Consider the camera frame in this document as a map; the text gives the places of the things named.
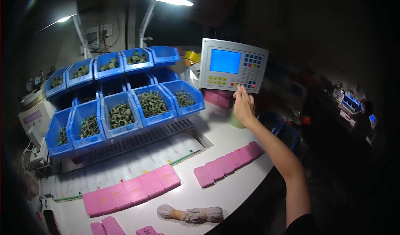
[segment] gray fabric bundle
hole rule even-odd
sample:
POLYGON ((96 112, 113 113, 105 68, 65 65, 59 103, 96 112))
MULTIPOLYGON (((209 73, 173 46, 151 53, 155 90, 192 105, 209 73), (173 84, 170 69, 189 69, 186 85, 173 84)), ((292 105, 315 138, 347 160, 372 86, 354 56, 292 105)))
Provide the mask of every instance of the gray fabric bundle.
POLYGON ((223 216, 223 210, 218 207, 193 208, 186 211, 175 210, 170 205, 160 205, 157 213, 165 219, 179 219, 187 222, 198 222, 207 219, 210 222, 217 222, 223 216))

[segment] machine label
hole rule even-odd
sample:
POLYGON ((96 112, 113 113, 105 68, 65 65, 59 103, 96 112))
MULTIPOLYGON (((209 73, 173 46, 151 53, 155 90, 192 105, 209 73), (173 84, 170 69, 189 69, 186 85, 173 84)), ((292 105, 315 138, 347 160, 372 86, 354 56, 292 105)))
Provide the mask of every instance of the machine label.
POLYGON ((26 116, 25 118, 23 118, 24 124, 27 123, 31 123, 32 121, 34 121, 35 119, 38 119, 42 116, 42 113, 40 112, 40 110, 37 110, 36 112, 26 116))

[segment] white work surface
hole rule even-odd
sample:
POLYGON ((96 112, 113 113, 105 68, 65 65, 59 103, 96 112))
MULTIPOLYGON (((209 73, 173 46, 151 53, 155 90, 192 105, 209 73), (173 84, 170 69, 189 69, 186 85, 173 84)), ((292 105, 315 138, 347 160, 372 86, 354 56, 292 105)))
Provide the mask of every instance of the white work surface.
POLYGON ((193 169, 204 165, 229 152, 259 141, 247 129, 237 129, 230 123, 231 110, 224 110, 209 102, 199 115, 190 118, 199 135, 203 134, 214 146, 174 165, 181 179, 181 186, 164 193, 138 206, 109 215, 90 218, 86 214, 82 199, 58 203, 62 225, 66 234, 92 234, 90 223, 101 222, 107 216, 113 216, 126 234, 135 234, 137 229, 151 225, 158 233, 165 235, 191 234, 202 235, 216 227, 217 223, 190 224, 174 219, 163 219, 157 215, 157 207, 171 205, 175 209, 186 210, 194 207, 220 206, 224 218, 232 214, 258 187, 267 176, 273 163, 267 154, 263 154, 250 164, 208 188, 201 188, 194 176, 193 169))

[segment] small screen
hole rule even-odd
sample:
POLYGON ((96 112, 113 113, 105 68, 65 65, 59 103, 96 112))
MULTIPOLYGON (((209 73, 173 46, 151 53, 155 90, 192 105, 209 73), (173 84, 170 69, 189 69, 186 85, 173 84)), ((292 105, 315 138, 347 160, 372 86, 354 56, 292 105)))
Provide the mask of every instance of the small screen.
POLYGON ((231 52, 213 49, 211 51, 210 71, 238 73, 240 65, 240 52, 231 52))

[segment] human hand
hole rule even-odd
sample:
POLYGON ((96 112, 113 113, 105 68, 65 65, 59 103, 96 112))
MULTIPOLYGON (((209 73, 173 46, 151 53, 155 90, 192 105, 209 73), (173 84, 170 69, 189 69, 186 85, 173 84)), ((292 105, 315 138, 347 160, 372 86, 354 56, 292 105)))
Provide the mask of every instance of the human hand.
POLYGON ((235 107, 233 113, 237 120, 247 127, 252 120, 256 117, 254 116, 254 97, 248 95, 244 86, 237 86, 237 91, 233 94, 235 98, 235 107))

